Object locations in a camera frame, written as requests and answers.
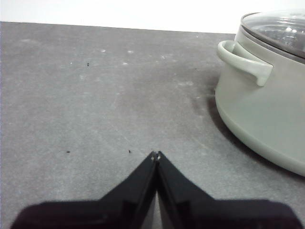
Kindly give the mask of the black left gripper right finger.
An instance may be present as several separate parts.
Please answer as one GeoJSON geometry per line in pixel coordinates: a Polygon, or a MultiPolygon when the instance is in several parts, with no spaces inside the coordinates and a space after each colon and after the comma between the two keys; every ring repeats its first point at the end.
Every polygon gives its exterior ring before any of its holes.
{"type": "Polygon", "coordinates": [[[214,199],[159,151],[162,220],[174,229],[301,229],[290,206],[267,199],[214,199]]]}

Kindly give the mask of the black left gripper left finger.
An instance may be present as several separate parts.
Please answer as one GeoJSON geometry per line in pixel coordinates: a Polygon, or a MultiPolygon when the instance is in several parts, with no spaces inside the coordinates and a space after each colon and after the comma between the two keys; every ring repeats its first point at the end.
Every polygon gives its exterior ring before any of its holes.
{"type": "Polygon", "coordinates": [[[98,200],[48,201],[24,208],[13,229],[139,229],[156,193],[156,152],[98,200]]]}

